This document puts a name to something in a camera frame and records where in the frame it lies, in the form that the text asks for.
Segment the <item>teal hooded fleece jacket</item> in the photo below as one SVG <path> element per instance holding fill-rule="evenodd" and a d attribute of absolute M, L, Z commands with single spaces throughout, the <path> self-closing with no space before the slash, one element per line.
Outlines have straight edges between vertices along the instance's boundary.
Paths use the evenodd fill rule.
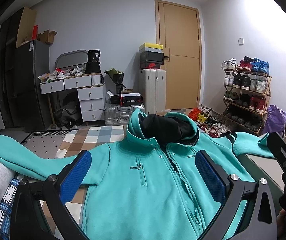
<path fill-rule="evenodd" d="M 89 239 L 197 239 L 220 204 L 195 166 L 196 153 L 252 181 L 238 156 L 271 158 L 266 139 L 244 132 L 212 138 L 185 114 L 134 111 L 123 140 L 90 151 L 83 232 Z"/>

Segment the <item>purple plastic bag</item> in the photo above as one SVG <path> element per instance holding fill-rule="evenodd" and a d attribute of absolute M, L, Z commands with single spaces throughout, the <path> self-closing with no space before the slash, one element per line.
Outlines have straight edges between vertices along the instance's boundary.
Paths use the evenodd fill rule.
<path fill-rule="evenodd" d="M 278 132 L 283 135 L 286 129 L 286 112 L 277 105 L 270 105 L 267 108 L 267 119 L 264 124 L 263 134 Z"/>

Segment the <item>dotted grey floor rug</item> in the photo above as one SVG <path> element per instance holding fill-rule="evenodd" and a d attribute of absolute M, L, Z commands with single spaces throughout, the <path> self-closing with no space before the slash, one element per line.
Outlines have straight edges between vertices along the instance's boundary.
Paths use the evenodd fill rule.
<path fill-rule="evenodd" d="M 69 130 L 33 132 L 21 144 L 43 159 L 54 159 Z"/>

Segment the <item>orange plastic bag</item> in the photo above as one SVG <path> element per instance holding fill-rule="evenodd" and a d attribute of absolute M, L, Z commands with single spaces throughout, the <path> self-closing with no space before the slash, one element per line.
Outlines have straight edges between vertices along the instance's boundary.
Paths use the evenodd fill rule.
<path fill-rule="evenodd" d="M 188 116 L 190 119 L 192 119 L 193 121 L 196 121 L 200 112 L 201 112 L 200 109 L 198 109 L 198 108 L 193 108 L 193 109 L 188 113 L 187 116 Z"/>

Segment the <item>wooden shoe rack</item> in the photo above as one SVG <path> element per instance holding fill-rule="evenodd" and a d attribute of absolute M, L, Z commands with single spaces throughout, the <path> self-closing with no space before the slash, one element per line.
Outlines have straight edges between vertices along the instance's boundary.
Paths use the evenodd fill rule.
<path fill-rule="evenodd" d="M 260 72 L 229 69 L 224 72 L 223 116 L 238 129 L 260 135 L 268 117 L 272 78 Z"/>

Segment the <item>blue plaid cloth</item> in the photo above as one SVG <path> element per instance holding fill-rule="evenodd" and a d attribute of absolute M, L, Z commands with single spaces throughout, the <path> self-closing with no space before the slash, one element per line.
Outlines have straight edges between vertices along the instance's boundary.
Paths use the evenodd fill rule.
<path fill-rule="evenodd" d="M 10 235 L 10 220 L 14 197 L 16 195 L 19 182 L 24 177 L 20 174 L 16 175 L 9 183 L 0 202 L 0 237 L 2 239 L 9 239 Z"/>

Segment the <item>black shoe box on suitcase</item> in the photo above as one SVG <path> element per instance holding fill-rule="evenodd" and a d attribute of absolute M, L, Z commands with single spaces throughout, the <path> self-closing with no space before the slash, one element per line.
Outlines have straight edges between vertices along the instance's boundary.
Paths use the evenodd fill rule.
<path fill-rule="evenodd" d="M 143 100 L 140 93 L 123 93 L 110 96 L 110 103 L 121 107 L 128 107 L 132 105 L 142 105 Z"/>

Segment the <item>flower bouquet dark wrap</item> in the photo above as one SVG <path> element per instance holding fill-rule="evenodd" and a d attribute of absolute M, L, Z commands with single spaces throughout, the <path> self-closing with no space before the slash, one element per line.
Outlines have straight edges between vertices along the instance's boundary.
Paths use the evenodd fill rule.
<path fill-rule="evenodd" d="M 112 82 L 116 85 L 116 94 L 121 94 L 125 88 L 123 84 L 124 73 L 116 70 L 115 68 L 106 70 L 104 73 L 107 74 Z"/>

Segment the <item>upright white suitcase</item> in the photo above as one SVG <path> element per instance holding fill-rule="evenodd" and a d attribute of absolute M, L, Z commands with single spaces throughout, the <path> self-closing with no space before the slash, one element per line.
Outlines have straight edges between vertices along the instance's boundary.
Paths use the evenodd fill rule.
<path fill-rule="evenodd" d="M 139 93 L 142 95 L 146 114 L 163 113 L 166 106 L 166 70 L 140 70 Z"/>

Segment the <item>black wardrobe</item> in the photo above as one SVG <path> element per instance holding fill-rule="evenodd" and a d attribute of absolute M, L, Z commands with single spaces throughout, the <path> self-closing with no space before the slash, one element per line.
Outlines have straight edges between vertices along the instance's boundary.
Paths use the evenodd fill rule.
<path fill-rule="evenodd" d="M 39 77 L 49 72 L 49 45 L 32 40 L 36 11 L 23 7 L 0 26 L 0 111 L 5 128 L 27 132 L 50 126 Z"/>

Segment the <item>grey chair back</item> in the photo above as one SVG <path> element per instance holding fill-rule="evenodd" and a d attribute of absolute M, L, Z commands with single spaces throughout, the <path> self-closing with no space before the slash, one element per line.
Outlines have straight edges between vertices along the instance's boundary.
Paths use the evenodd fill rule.
<path fill-rule="evenodd" d="M 59 55 L 55 61 L 55 68 L 63 69 L 85 64 L 88 59 L 86 50 L 75 50 Z"/>

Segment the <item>open cardboard box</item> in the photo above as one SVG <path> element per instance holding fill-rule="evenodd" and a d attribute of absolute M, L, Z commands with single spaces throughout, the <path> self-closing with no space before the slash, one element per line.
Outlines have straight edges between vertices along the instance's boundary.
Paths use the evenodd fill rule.
<path fill-rule="evenodd" d="M 54 43 L 54 37 L 55 35 L 57 35 L 57 32 L 52 30 L 46 30 L 40 34 L 38 34 L 37 36 L 37 39 L 40 41 L 40 42 L 43 42 L 43 43 L 46 43 L 48 45 L 51 45 Z"/>

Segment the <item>yellow lid shoe box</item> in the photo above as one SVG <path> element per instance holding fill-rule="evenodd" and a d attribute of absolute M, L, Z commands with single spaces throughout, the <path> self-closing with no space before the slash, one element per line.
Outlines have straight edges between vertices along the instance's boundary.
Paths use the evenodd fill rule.
<path fill-rule="evenodd" d="M 154 52 L 154 53 L 162 53 L 163 45 L 145 42 L 139 47 L 139 53 L 141 54 L 145 51 Z"/>

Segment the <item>wooden door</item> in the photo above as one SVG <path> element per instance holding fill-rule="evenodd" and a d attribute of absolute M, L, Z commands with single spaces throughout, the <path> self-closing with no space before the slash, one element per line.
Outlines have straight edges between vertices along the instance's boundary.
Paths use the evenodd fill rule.
<path fill-rule="evenodd" d="M 199 11 L 155 0 L 156 41 L 163 45 L 166 109 L 192 109 L 200 100 L 202 44 Z"/>

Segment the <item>wall light switch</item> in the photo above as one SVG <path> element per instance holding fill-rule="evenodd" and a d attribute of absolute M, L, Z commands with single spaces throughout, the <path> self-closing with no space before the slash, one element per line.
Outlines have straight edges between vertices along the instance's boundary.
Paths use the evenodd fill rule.
<path fill-rule="evenodd" d="M 240 37 L 240 38 L 238 39 L 238 44 L 239 44 L 239 45 L 244 45 L 244 39 L 243 39 L 242 37 Z"/>

